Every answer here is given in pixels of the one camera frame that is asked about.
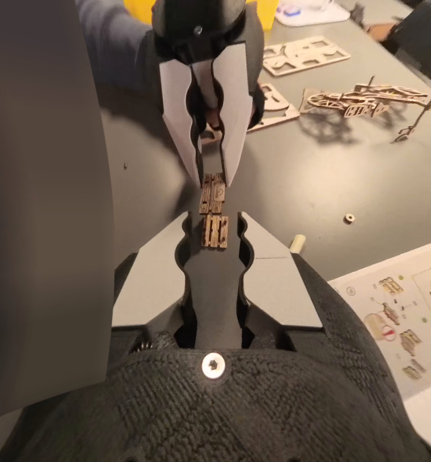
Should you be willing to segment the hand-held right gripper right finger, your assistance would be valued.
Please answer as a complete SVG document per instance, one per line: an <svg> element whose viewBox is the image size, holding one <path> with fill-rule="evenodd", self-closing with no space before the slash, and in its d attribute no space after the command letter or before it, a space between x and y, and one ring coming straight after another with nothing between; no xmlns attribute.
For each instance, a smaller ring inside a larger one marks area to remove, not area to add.
<svg viewBox="0 0 431 462"><path fill-rule="evenodd" d="M239 213L249 260L241 276L248 329L322 329L289 248L246 212Z"/></svg>

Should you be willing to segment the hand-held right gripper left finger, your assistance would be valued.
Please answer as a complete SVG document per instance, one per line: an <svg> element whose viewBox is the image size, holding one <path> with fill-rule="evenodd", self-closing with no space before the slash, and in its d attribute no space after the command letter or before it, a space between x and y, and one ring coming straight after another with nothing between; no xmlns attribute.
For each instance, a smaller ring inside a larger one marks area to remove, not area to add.
<svg viewBox="0 0 431 462"><path fill-rule="evenodd" d="M184 212L144 244L113 307L112 327L191 327L189 277L191 212Z"/></svg>

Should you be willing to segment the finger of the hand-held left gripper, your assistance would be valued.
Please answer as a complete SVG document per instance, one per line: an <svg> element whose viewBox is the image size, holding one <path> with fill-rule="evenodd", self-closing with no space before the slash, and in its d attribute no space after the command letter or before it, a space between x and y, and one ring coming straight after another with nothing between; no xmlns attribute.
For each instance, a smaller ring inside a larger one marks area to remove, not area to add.
<svg viewBox="0 0 431 462"><path fill-rule="evenodd" d="M201 187L203 161L197 117L191 108L196 79L190 66L180 61L160 64L162 118L191 179Z"/></svg>
<svg viewBox="0 0 431 462"><path fill-rule="evenodd" d="M230 187L241 160L253 109L245 43L226 47L212 62L212 76L219 91L222 167L225 184Z"/></svg>

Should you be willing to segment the small wooden plank part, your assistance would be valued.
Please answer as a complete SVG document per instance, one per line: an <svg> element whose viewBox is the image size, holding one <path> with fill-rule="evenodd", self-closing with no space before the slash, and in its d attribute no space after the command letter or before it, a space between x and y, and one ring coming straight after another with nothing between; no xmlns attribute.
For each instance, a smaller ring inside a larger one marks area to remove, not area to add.
<svg viewBox="0 0 431 462"><path fill-rule="evenodd" d="M203 223L202 246L226 249L228 247L228 225L228 216L206 215Z"/></svg>

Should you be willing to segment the labelled wooden plank part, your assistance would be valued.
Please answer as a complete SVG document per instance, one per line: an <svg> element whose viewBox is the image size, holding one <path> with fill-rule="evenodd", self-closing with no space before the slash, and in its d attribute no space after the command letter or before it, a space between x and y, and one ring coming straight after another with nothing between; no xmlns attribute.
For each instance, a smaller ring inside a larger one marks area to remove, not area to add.
<svg viewBox="0 0 431 462"><path fill-rule="evenodd" d="M226 184L222 173L204 174L201 188L199 214L221 215L225 202Z"/></svg>

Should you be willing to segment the person's left forearm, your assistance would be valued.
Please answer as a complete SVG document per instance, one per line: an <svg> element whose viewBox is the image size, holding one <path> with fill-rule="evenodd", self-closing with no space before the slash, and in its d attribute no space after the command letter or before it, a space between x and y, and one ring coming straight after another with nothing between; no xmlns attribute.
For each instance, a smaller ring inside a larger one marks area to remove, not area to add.
<svg viewBox="0 0 431 462"><path fill-rule="evenodd" d="M123 1L76 0L96 84L161 100L159 60L151 27L132 17Z"/></svg>

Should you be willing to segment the model instruction booklet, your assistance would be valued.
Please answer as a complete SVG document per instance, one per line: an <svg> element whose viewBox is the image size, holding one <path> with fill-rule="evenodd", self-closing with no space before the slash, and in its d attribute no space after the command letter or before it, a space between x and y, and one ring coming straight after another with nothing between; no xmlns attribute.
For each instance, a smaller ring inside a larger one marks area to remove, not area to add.
<svg viewBox="0 0 431 462"><path fill-rule="evenodd" d="M431 446L431 244L329 284L379 346L413 427Z"/></svg>

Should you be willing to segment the wooden cart model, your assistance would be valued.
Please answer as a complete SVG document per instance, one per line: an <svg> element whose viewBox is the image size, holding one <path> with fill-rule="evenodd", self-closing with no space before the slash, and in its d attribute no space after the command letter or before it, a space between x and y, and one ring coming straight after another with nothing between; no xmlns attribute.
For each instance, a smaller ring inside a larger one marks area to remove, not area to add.
<svg viewBox="0 0 431 462"><path fill-rule="evenodd" d="M427 108L431 100L427 93L393 84L356 84L352 90L330 92L306 88L299 108L300 114L313 110L339 112L344 118L369 114L375 118L387 112L393 103Z"/></svg>

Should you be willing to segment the person's left hand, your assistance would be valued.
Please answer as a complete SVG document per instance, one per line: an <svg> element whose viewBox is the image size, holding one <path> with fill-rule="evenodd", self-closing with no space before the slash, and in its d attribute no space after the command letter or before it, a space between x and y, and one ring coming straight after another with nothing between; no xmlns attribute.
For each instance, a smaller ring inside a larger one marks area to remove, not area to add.
<svg viewBox="0 0 431 462"><path fill-rule="evenodd" d="M221 121L220 121L220 107L206 107L205 110L206 123L214 131L221 131Z"/></svg>

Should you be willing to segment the wooden cutout sheet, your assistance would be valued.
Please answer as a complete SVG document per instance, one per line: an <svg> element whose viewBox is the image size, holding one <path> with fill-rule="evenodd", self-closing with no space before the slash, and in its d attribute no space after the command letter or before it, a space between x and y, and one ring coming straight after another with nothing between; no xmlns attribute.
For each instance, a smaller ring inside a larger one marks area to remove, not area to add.
<svg viewBox="0 0 431 462"><path fill-rule="evenodd" d="M299 111L272 84L260 84L260 88L265 98L264 116L258 124L247 130L247 133L299 118Z"/></svg>
<svg viewBox="0 0 431 462"><path fill-rule="evenodd" d="M349 53L323 36L268 45L264 49L263 68L274 77L348 60Z"/></svg>

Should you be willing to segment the yellow container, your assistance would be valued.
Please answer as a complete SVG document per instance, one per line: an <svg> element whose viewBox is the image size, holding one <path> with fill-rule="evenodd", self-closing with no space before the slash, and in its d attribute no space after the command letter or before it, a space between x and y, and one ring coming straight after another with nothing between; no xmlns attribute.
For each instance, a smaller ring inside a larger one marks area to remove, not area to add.
<svg viewBox="0 0 431 462"><path fill-rule="evenodd" d="M124 0L127 11L137 20L146 25L151 25L152 9L155 0ZM247 3L255 3L263 30L269 31L273 26L278 7L278 0L247 0Z"/></svg>

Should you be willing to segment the white plastic tray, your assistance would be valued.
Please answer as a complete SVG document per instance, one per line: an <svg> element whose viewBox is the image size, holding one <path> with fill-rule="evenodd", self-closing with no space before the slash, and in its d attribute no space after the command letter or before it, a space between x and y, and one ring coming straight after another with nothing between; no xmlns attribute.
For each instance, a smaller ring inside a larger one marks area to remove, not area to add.
<svg viewBox="0 0 431 462"><path fill-rule="evenodd" d="M334 0L282 0L275 19L288 27L305 27L343 22L350 12Z"/></svg>

